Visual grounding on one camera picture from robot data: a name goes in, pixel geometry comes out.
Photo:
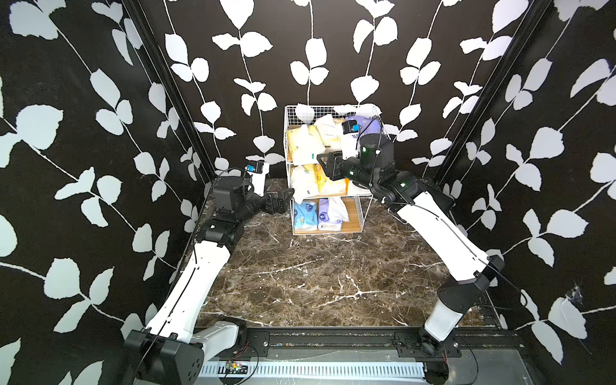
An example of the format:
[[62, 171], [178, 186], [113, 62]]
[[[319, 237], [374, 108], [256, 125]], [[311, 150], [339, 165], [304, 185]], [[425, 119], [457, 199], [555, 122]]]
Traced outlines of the pale yellow tissue pack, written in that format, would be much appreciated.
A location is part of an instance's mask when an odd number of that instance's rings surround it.
[[301, 204], [304, 200], [319, 195], [319, 186], [314, 165], [299, 165], [290, 170], [290, 187], [295, 190], [294, 200]]

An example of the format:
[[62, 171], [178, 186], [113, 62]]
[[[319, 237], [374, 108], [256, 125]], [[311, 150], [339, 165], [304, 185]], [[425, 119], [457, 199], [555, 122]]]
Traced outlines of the orange-yellow tissue pack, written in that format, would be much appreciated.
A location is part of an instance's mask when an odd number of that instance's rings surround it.
[[340, 150], [342, 148], [344, 119], [336, 119], [332, 114], [320, 117], [314, 122], [326, 148]]

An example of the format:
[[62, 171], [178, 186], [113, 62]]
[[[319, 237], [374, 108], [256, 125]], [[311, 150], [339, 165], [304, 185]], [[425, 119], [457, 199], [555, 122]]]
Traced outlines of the light yellow tissue pack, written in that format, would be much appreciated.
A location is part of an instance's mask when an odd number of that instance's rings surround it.
[[317, 165], [317, 157], [325, 152], [325, 145], [315, 125], [302, 125], [287, 132], [290, 160], [293, 165]]

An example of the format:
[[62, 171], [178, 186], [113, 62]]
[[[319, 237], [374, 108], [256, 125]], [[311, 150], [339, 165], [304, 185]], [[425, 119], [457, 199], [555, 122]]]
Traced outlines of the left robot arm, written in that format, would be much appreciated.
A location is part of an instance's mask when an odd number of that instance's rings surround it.
[[240, 322], [217, 321], [197, 332], [201, 308], [221, 269], [258, 213], [285, 213], [295, 191], [265, 191], [266, 173], [243, 170], [216, 178], [215, 209], [193, 239], [191, 255], [165, 303], [148, 325], [132, 330], [124, 342], [125, 384], [193, 384], [206, 362], [237, 346]]

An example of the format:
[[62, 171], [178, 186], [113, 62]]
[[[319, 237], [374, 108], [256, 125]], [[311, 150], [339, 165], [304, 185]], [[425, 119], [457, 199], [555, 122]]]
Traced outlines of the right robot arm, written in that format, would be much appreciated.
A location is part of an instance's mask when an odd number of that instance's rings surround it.
[[393, 146], [386, 135], [371, 133], [360, 137], [355, 157], [345, 158], [342, 152], [335, 151], [316, 158], [332, 181], [347, 179], [369, 190], [412, 226], [448, 268], [449, 277], [439, 288], [436, 305], [416, 340], [427, 355], [434, 355], [505, 263], [472, 243], [449, 219], [446, 212], [453, 206], [451, 197], [430, 181], [396, 168]]

